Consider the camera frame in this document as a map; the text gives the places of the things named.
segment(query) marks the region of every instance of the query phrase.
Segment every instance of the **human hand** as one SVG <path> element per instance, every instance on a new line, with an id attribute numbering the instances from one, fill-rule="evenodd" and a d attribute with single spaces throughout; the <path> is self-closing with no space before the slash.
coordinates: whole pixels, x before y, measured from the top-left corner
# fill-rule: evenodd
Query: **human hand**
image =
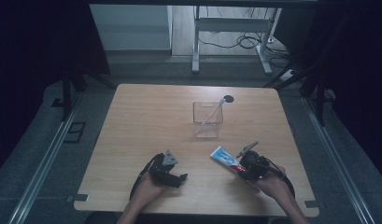
<path id="1" fill-rule="evenodd" d="M 286 169 L 282 166 L 275 167 L 271 162 L 269 162 L 269 166 L 276 170 L 278 168 L 281 173 L 286 174 Z M 290 193 L 288 185 L 277 174 L 271 171 L 268 171 L 261 179 L 250 180 L 250 183 L 275 200 L 283 197 L 283 194 L 287 195 Z"/>
<path id="2" fill-rule="evenodd" d="M 165 189 L 167 189 L 166 186 L 155 184 L 149 172 L 146 172 L 141 177 L 130 203 L 142 209 L 161 195 Z"/>
<path id="3" fill-rule="evenodd" d="M 284 175 L 286 170 L 282 166 L 275 166 L 269 162 L 269 166 L 273 169 L 278 169 Z M 263 178 L 251 180 L 250 183 L 260 188 L 267 196 L 276 200 L 278 205 L 284 210 L 290 219 L 291 223 L 308 224 L 309 221 L 304 216 L 298 203 L 290 192 L 289 186 L 277 174 L 268 171 Z"/>
<path id="4" fill-rule="evenodd" d="M 167 189 L 166 186 L 159 186 L 153 182 L 149 172 L 144 173 L 135 189 L 132 200 L 126 205 L 117 223 L 134 224 L 141 210 L 161 195 L 165 189 Z"/>

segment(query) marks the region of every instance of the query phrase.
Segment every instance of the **power strip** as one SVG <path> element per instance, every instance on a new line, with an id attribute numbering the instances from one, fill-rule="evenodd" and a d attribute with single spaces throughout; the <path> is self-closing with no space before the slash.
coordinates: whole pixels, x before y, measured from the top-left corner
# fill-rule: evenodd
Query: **power strip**
<path id="1" fill-rule="evenodd" d="M 280 77 L 281 81 L 285 81 L 295 75 L 295 72 L 292 69 L 289 69 L 282 77 Z"/>

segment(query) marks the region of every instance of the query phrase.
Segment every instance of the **toothpaste tube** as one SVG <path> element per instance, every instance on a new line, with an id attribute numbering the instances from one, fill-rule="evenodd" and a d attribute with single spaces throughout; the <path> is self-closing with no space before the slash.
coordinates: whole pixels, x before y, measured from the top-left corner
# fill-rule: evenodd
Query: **toothpaste tube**
<path id="1" fill-rule="evenodd" d="M 240 165 L 237 159 L 229 154 L 229 152 L 227 152 L 223 147 L 217 147 L 217 149 L 215 149 L 215 151 L 211 153 L 210 156 L 231 168 L 231 170 L 235 172 L 246 171 L 246 168 Z"/>

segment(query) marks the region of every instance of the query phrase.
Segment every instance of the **metal bracket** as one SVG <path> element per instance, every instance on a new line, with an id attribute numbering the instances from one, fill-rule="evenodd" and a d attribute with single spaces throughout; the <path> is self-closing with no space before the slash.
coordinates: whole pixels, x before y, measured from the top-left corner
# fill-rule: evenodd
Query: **metal bracket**
<path id="1" fill-rule="evenodd" d="M 64 103 L 61 100 L 60 98 L 55 98 L 50 107 L 64 107 Z"/>
<path id="2" fill-rule="evenodd" d="M 69 195 L 66 201 L 68 203 L 72 203 L 74 201 L 87 202 L 88 200 L 89 200 L 89 194 L 76 194 L 76 195 Z"/>
<path id="3" fill-rule="evenodd" d="M 318 202 L 318 201 L 304 201 L 304 204 L 306 205 L 307 208 L 325 208 L 325 203 L 323 202 Z"/>
<path id="4" fill-rule="evenodd" d="M 165 155 L 164 155 L 163 165 L 175 165 L 177 163 L 178 163 L 178 161 L 174 157 L 173 153 L 170 150 L 167 150 Z"/>
<path id="5" fill-rule="evenodd" d="M 65 137 L 66 139 L 64 139 L 64 143 L 78 144 L 80 141 L 80 138 L 83 135 L 83 131 L 85 129 L 85 126 L 86 126 L 86 122 L 72 122 L 71 126 L 67 132 L 67 135 Z M 74 137 L 76 135 L 78 137 L 75 140 L 72 140 L 71 137 Z"/>
<path id="6" fill-rule="evenodd" d="M 257 146 L 260 142 L 255 141 L 254 143 L 249 144 L 248 146 L 244 147 L 243 150 L 236 156 L 236 158 L 242 157 L 246 155 L 247 152 L 249 152 L 252 148 Z"/>

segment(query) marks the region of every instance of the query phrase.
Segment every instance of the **dark curtain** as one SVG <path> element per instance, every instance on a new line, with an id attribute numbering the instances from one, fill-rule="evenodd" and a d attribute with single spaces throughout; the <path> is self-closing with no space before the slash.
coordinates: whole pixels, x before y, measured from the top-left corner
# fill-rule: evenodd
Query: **dark curtain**
<path id="1" fill-rule="evenodd" d="M 333 109 L 382 174 L 382 4 L 355 4 L 324 70 Z"/>
<path id="2" fill-rule="evenodd" d="M 64 69 L 109 74 L 89 5 L 0 0 L 0 166 Z"/>

